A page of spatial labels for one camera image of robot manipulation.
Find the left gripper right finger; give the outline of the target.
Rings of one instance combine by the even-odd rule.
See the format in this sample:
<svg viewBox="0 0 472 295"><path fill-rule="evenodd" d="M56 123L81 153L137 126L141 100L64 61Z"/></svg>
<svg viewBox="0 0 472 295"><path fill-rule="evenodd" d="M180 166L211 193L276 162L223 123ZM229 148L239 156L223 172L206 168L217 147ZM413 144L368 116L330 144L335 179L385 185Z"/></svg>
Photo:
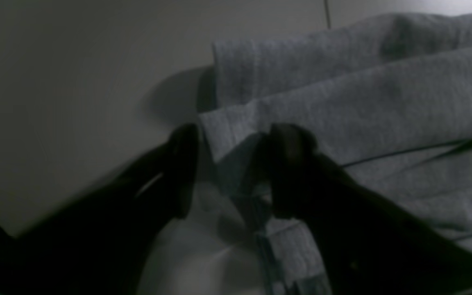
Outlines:
<svg viewBox="0 0 472 295"><path fill-rule="evenodd" d="M334 295L472 295L472 253L356 183L297 125L264 138L273 214L304 222Z"/></svg>

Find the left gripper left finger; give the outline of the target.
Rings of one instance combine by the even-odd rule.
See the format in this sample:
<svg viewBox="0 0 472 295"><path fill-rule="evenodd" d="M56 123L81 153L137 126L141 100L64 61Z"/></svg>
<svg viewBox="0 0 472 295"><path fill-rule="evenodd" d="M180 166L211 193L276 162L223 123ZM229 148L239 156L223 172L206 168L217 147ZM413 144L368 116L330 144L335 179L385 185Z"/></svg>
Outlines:
<svg viewBox="0 0 472 295"><path fill-rule="evenodd" d="M134 295L160 231L191 210L199 129L178 127L19 237L0 229L0 295Z"/></svg>

